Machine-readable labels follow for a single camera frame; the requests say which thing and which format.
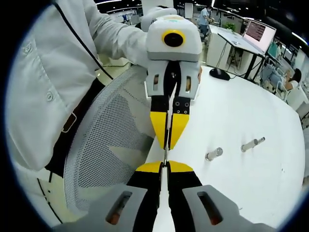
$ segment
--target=metal rod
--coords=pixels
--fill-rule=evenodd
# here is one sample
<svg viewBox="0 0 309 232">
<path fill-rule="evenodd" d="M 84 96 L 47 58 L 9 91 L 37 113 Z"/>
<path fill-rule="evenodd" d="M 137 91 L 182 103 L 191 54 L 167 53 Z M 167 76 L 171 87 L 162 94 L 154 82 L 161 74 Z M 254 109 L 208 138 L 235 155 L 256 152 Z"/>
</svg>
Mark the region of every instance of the metal rod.
<svg viewBox="0 0 309 232">
<path fill-rule="evenodd" d="M 260 143 L 262 143 L 262 142 L 264 142 L 265 141 L 265 137 L 262 137 L 261 139 L 259 139 L 258 141 L 257 141 L 257 144 L 260 144 Z"/>
<path fill-rule="evenodd" d="M 164 158 L 163 158 L 163 167 L 166 167 L 166 163 L 168 161 L 168 150 L 169 150 L 169 140 L 166 141 L 165 149 L 164 149 Z"/>
</svg>

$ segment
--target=yellow ring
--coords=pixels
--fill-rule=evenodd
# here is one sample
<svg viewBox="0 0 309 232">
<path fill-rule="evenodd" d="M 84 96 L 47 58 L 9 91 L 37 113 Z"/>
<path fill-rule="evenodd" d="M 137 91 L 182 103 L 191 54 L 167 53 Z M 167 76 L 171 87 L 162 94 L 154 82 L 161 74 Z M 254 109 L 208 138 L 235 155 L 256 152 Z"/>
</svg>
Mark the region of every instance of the yellow ring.
<svg viewBox="0 0 309 232">
<path fill-rule="evenodd" d="M 163 41 L 163 43 L 165 43 L 165 42 L 164 42 L 165 36 L 167 36 L 168 34 L 171 34 L 171 33 L 175 33 L 175 34 L 180 35 L 180 36 L 182 37 L 182 39 L 183 39 L 182 45 L 185 43 L 185 35 L 184 35 L 181 31 L 179 31 L 179 30 L 166 30 L 166 31 L 162 34 L 162 41 Z"/>
</svg>

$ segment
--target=shirt sleeve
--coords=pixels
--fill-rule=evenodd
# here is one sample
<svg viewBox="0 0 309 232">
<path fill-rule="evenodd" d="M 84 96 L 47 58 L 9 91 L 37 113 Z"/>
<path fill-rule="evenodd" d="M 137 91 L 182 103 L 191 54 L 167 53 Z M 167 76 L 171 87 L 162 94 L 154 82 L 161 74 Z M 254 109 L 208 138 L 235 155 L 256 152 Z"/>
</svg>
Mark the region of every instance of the shirt sleeve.
<svg viewBox="0 0 309 232">
<path fill-rule="evenodd" d="M 206 16 L 206 17 L 209 17 L 209 14 L 208 14 L 207 11 L 202 11 L 202 15 L 203 15 L 203 16 Z"/>
<path fill-rule="evenodd" d="M 83 0 L 89 30 L 97 49 L 112 59 L 125 57 L 134 64 L 148 67 L 147 33 L 135 27 L 114 22 L 108 14 L 101 14 L 93 0 Z"/>
</svg>

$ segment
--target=monitor screen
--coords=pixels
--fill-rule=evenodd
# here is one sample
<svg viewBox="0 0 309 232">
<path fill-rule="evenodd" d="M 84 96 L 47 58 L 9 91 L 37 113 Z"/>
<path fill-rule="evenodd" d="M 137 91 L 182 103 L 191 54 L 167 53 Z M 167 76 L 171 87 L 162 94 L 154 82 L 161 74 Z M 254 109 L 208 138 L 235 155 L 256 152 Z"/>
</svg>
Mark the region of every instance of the monitor screen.
<svg viewBox="0 0 309 232">
<path fill-rule="evenodd" d="M 250 21 L 243 37 L 265 53 L 275 33 L 276 29 L 274 28 L 255 21 Z"/>
</svg>

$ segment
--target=metal cylinder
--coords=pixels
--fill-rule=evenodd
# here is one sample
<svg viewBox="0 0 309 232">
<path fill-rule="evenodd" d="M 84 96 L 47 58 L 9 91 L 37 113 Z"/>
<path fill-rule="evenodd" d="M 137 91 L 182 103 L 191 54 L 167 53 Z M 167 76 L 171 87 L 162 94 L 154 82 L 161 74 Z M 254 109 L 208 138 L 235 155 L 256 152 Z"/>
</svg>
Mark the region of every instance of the metal cylinder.
<svg viewBox="0 0 309 232">
<path fill-rule="evenodd" d="M 258 140 L 253 139 L 251 142 L 248 142 L 247 144 L 242 145 L 240 148 L 242 152 L 245 152 L 251 148 L 254 148 L 256 145 L 258 145 Z"/>
<path fill-rule="evenodd" d="M 205 155 L 205 159 L 208 161 L 212 161 L 214 158 L 221 156 L 223 154 L 222 148 L 218 147 L 212 152 L 209 152 Z"/>
</svg>

